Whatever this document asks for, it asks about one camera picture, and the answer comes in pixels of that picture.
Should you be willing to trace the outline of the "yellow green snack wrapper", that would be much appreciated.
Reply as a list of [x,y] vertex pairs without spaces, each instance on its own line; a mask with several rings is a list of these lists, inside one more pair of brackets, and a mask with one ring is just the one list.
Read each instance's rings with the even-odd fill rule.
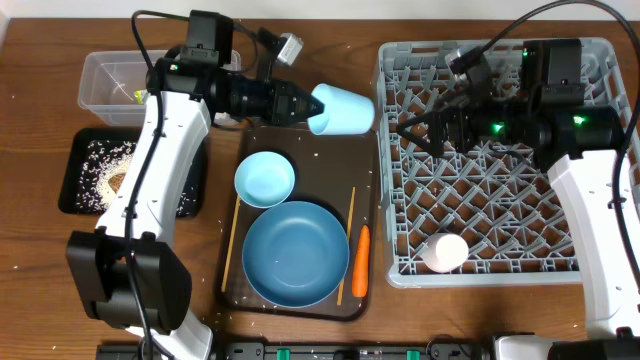
[[144,105],[147,101],[149,94],[146,89],[137,90],[134,92],[134,98],[139,105]]

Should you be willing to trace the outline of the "light blue cup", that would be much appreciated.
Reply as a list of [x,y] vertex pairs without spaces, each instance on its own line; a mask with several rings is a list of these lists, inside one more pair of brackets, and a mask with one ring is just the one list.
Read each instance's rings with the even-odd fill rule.
[[375,109],[368,97],[327,84],[317,85],[311,95],[324,105],[321,114],[307,120],[314,135],[361,135],[371,129]]

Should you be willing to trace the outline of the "brown food scrap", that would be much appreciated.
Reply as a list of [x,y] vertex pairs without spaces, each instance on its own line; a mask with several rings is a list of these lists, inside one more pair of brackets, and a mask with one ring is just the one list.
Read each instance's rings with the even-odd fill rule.
[[117,194],[125,178],[125,173],[119,173],[111,176],[107,183],[114,194]]

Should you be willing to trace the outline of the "pink cup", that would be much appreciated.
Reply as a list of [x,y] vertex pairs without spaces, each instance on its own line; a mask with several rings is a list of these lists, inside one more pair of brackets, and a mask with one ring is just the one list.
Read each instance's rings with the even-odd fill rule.
[[447,273],[459,268],[468,259],[469,247],[459,235],[439,233],[426,239],[418,255],[430,270]]

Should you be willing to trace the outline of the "dark blue plate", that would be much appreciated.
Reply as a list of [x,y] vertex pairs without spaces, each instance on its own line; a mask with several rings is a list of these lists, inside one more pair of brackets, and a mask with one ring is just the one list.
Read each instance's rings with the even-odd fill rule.
[[250,226],[242,266],[250,286],[265,300],[304,308],[329,297],[350,260],[346,230],[324,207],[289,201],[270,208]]

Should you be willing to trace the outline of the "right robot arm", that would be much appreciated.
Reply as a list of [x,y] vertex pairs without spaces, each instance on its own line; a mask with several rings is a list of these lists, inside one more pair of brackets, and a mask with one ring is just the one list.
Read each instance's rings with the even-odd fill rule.
[[397,133],[433,157],[445,142],[465,153],[479,141],[523,144],[546,173],[569,226],[585,298],[587,339],[497,335],[495,359],[636,359],[639,356],[639,217],[631,191],[627,129],[610,106],[488,101],[406,120]]

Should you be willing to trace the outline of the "pile of white rice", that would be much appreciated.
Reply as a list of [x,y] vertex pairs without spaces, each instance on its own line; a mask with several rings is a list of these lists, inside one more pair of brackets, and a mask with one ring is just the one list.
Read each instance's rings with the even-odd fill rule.
[[80,214],[103,214],[117,197],[108,179],[127,173],[136,143],[134,141],[92,140],[86,147],[77,181],[74,211]]

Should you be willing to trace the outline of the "light blue bowl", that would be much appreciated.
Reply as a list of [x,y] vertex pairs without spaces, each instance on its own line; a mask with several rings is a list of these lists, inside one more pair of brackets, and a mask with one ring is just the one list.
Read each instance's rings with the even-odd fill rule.
[[246,157],[237,167],[234,187],[249,206],[270,208],[284,202],[295,186],[292,163],[283,155],[261,151]]

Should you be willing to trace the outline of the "orange carrot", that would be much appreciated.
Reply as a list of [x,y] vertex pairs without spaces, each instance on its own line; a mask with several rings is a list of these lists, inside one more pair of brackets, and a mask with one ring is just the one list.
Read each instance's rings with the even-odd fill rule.
[[355,298],[364,298],[368,292],[370,246],[370,229],[364,225],[360,232],[352,274],[352,295]]

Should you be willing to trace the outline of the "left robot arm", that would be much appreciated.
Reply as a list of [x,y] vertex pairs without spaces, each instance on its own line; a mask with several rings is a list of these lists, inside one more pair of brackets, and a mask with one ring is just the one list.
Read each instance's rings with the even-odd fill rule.
[[88,317],[143,337],[145,352],[207,359],[213,332],[190,311],[192,279],[173,251],[176,210],[216,111],[287,126],[323,112],[282,80],[254,80],[213,62],[160,58],[149,70],[144,125],[125,178],[66,258]]

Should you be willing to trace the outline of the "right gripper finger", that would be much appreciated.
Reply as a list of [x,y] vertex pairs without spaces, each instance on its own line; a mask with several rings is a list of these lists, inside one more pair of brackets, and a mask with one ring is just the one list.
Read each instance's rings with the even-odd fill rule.
[[396,126],[396,133],[434,158],[444,155],[445,125],[441,115],[429,112]]
[[448,94],[440,97],[434,104],[433,113],[438,116],[449,109],[475,109],[480,105],[480,100],[466,94]]

